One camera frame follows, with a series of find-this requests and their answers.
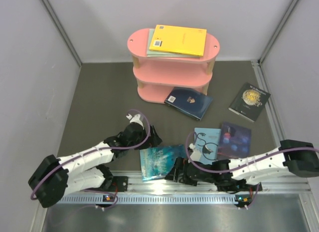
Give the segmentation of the dark navy hardcover book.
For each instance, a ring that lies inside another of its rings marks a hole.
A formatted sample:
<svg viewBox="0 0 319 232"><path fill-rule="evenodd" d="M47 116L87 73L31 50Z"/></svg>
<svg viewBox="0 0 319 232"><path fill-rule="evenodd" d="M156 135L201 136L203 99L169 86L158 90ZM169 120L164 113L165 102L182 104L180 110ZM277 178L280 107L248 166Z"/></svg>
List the dark navy hardcover book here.
<svg viewBox="0 0 319 232"><path fill-rule="evenodd" d="M164 103L185 115L201 120L213 98L191 88L174 87Z"/></svg>

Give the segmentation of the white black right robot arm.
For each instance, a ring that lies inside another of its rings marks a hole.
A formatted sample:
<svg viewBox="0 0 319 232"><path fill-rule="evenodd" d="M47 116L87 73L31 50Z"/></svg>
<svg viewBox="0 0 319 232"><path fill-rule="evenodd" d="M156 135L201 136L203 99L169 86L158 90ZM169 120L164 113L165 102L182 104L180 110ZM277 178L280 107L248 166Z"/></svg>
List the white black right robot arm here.
<svg viewBox="0 0 319 232"><path fill-rule="evenodd" d="M264 154L224 159L209 165L178 157L165 180L189 186L210 183L220 192L233 194L258 191L260 183L271 178L289 174L301 178L318 177L318 153L312 143L286 139L280 141L279 147Z"/></svg>

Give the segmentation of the purple blue cover book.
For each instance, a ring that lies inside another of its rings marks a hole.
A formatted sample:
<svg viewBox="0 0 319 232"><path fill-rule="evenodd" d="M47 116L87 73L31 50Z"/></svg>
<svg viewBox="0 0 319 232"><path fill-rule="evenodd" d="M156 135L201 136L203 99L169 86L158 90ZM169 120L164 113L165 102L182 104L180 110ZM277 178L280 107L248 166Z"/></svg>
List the purple blue cover book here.
<svg viewBox="0 0 319 232"><path fill-rule="evenodd" d="M251 129L229 122L221 124L217 160L246 158L250 155Z"/></svg>

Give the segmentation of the grey-green book with black circle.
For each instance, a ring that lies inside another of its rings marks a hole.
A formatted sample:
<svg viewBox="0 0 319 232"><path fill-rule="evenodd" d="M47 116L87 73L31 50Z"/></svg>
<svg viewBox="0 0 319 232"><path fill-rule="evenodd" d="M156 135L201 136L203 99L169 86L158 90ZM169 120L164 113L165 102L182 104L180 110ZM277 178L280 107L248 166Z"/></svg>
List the grey-green book with black circle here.
<svg viewBox="0 0 319 232"><path fill-rule="evenodd" d="M194 55L186 55L186 54L180 54L180 53L160 52L160 51L150 50L149 47L150 47L150 44L152 42L154 30L155 30L154 28L150 28L149 29L148 45L147 45L147 57L198 58L198 56L194 56Z"/></svg>

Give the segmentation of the teal ocean cover book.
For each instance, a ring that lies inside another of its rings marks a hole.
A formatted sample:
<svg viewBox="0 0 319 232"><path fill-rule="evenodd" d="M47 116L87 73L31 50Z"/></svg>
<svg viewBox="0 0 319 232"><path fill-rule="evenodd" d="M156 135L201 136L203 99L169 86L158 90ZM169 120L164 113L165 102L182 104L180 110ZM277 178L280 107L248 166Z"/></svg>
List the teal ocean cover book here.
<svg viewBox="0 0 319 232"><path fill-rule="evenodd" d="M183 144L140 150L142 181L163 179L172 170L178 157L186 158Z"/></svg>

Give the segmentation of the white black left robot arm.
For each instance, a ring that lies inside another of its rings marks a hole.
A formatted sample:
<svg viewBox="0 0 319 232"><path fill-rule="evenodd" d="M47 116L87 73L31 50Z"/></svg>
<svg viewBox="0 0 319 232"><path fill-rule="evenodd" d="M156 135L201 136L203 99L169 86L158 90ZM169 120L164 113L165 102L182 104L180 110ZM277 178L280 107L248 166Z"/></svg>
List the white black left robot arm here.
<svg viewBox="0 0 319 232"><path fill-rule="evenodd" d="M127 154L130 149L142 150L162 143L153 125L145 129L132 122L122 132L99 144L65 157L45 157L28 180L31 200L38 200L49 208L64 196L87 189L107 191L113 184L113 175L106 166Z"/></svg>

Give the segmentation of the light blue thin book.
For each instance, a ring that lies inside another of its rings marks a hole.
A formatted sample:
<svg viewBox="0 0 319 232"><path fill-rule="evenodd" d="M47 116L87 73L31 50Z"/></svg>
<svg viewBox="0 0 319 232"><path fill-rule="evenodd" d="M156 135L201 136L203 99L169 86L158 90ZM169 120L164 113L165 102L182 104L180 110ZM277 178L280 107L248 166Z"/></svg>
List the light blue thin book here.
<svg viewBox="0 0 319 232"><path fill-rule="evenodd" d="M221 129L195 128L194 131L197 135L195 146L203 155L202 164L212 164L217 158Z"/></svg>

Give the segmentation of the yellow book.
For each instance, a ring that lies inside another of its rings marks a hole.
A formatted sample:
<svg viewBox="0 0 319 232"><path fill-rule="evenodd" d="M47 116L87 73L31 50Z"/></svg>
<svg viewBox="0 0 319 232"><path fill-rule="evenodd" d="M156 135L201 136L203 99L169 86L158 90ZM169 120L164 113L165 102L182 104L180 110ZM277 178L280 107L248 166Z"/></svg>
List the yellow book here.
<svg viewBox="0 0 319 232"><path fill-rule="evenodd" d="M201 57L204 55L206 35L207 30L202 28L158 24L149 50Z"/></svg>

